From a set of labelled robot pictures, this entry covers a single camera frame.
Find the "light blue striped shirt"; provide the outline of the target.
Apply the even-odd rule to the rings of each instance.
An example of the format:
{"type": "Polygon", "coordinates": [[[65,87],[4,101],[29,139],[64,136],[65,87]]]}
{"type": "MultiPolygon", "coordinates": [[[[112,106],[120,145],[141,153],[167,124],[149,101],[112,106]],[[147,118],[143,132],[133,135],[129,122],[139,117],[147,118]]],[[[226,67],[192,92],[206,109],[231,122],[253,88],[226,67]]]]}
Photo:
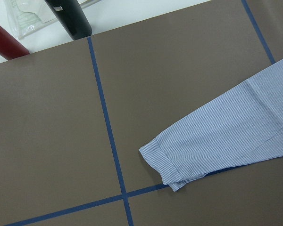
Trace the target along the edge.
{"type": "Polygon", "coordinates": [[[174,191],[211,172],[283,157],[283,59],[183,117],[140,153],[174,191]]]}

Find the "brown paper table cover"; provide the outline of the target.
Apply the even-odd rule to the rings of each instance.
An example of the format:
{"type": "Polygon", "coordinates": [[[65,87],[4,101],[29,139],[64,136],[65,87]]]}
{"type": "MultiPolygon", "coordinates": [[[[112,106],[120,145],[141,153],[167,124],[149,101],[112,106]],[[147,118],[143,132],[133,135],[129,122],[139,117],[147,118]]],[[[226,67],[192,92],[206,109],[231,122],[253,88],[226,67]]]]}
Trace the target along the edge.
{"type": "Polygon", "coordinates": [[[283,59],[283,0],[212,0],[0,64],[0,226],[283,226],[283,157],[177,192],[139,153],[283,59]]]}

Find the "black water bottle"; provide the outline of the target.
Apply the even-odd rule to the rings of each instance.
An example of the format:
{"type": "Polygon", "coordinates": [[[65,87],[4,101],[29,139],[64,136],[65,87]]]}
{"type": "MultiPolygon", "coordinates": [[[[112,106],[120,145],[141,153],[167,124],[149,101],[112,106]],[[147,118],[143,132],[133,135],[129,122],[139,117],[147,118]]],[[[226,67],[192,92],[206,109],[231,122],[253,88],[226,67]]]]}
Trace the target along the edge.
{"type": "Polygon", "coordinates": [[[45,2],[72,40],[78,40],[92,35],[92,27],[78,1],[45,0],[45,2]]]}

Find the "clear plastic bag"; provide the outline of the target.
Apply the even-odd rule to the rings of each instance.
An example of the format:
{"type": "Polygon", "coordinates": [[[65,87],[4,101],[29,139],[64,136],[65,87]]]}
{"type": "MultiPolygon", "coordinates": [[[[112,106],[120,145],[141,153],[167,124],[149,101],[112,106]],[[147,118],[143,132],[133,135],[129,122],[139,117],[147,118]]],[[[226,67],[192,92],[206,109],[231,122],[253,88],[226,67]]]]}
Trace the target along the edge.
{"type": "Polygon", "coordinates": [[[9,24],[19,39],[59,21],[44,0],[4,1],[9,24]]]}

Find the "red water bottle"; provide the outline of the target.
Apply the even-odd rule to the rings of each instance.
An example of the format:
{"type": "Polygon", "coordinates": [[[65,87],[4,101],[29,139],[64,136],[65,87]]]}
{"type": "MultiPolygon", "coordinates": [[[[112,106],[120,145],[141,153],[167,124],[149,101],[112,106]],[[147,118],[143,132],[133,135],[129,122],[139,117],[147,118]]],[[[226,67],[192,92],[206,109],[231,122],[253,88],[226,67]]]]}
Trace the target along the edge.
{"type": "Polygon", "coordinates": [[[0,55],[2,57],[11,60],[29,54],[27,48],[0,26],[0,55]]]}

